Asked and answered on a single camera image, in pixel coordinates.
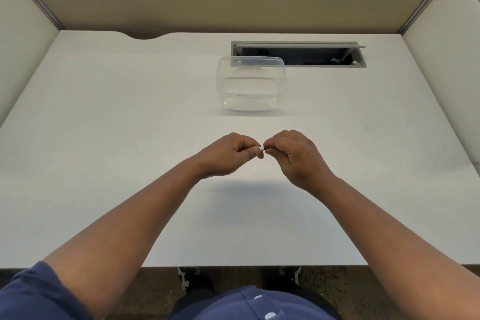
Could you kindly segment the dark trousers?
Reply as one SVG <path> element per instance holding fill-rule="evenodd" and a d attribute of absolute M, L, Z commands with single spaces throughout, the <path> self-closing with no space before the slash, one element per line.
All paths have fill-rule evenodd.
<path fill-rule="evenodd" d="M 217 292 L 209 289 L 189 292 L 177 300 L 167 320 L 193 320 L 218 297 Z"/>

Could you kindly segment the clear plastic container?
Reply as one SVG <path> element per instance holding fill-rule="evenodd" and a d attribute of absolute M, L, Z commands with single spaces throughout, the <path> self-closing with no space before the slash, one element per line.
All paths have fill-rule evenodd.
<path fill-rule="evenodd" d="M 217 64 L 216 89 L 225 110 L 279 110 L 287 93 L 284 61 L 270 56 L 222 57 Z"/>

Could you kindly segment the person's right forearm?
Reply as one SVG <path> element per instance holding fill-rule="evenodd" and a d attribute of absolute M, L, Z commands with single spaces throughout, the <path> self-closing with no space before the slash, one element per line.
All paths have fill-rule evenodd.
<path fill-rule="evenodd" d="M 480 277 L 338 177 L 315 197 L 410 320 L 480 320 Z"/>

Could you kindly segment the person's right hand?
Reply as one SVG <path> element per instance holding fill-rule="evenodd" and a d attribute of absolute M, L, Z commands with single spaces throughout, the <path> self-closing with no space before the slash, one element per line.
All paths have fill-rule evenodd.
<path fill-rule="evenodd" d="M 288 156 L 272 156 L 284 176 L 296 187 L 315 197 L 331 189 L 337 177 L 328 167 L 314 142 L 297 130 L 283 130 L 263 146 L 288 146 Z"/>

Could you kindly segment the blue shirt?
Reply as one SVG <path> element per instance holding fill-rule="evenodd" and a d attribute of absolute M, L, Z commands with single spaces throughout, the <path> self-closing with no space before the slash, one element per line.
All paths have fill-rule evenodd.
<path fill-rule="evenodd" d="M 0 320 L 93 320 L 51 267 L 38 262 L 0 290 Z M 312 301 L 253 285 L 223 294 L 193 320 L 336 320 Z"/>

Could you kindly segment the person's left hand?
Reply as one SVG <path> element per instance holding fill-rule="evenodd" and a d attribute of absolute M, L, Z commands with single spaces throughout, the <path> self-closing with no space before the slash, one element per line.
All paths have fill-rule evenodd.
<path fill-rule="evenodd" d="M 252 159 L 263 159 L 264 152 L 250 153 L 244 151 L 238 153 L 238 146 L 241 145 L 242 142 L 257 141 L 250 136 L 229 133 L 196 153 L 192 157 L 192 161 L 200 177 L 227 176 L 237 171 Z"/>

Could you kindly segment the person's left forearm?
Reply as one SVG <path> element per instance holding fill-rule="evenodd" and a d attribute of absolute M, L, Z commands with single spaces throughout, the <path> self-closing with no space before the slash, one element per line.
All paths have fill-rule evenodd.
<path fill-rule="evenodd" d="M 111 209 L 44 258 L 94 319 L 105 318 L 204 172 L 196 154 Z"/>

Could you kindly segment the black shoe with white laces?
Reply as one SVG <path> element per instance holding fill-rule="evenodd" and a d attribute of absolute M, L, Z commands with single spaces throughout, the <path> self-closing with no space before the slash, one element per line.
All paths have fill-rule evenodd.
<path fill-rule="evenodd" d="M 200 290 L 215 291 L 211 278 L 197 267 L 177 267 L 177 275 L 186 294 Z"/>
<path fill-rule="evenodd" d="M 282 266 L 277 270 L 276 278 L 281 286 L 288 288 L 299 288 L 299 277 L 302 273 L 302 266 Z"/>

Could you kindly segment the white side partition panel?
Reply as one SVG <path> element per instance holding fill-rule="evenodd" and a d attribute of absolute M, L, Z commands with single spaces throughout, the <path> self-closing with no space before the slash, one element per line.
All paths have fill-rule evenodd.
<path fill-rule="evenodd" d="M 471 163 L 480 167 L 480 1 L 432 0 L 403 39 Z"/>
<path fill-rule="evenodd" d="M 32 0 L 0 0 L 0 127 L 58 34 Z"/>

